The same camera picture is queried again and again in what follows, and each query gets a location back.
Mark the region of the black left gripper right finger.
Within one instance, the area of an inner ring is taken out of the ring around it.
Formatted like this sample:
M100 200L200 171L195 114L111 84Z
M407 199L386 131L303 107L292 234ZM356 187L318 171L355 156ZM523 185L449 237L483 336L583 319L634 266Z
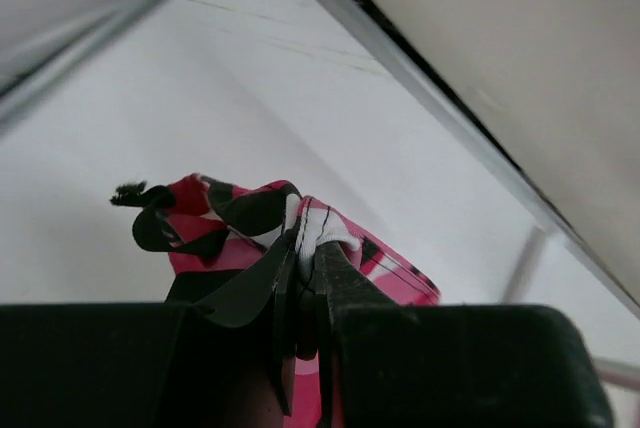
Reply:
M579 331L543 305L401 306L328 243L314 257L324 427L610 427Z

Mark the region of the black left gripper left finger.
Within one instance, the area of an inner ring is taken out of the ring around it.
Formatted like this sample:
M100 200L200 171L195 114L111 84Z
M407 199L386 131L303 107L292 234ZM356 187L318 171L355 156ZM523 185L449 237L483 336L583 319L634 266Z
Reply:
M199 300L1 309L5 427L280 427L295 360L295 252L214 272Z

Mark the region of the pink camouflage trousers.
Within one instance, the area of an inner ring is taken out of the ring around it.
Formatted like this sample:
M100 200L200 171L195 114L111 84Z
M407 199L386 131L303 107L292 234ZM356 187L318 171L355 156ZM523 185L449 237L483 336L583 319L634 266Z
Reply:
M428 306L440 298L436 285L400 254L286 180L247 189L194 173L168 185L121 185L110 202L138 209L135 242L167 253L176 275L246 270L291 233L302 297L311 293L317 249L335 242L351 266L396 303Z

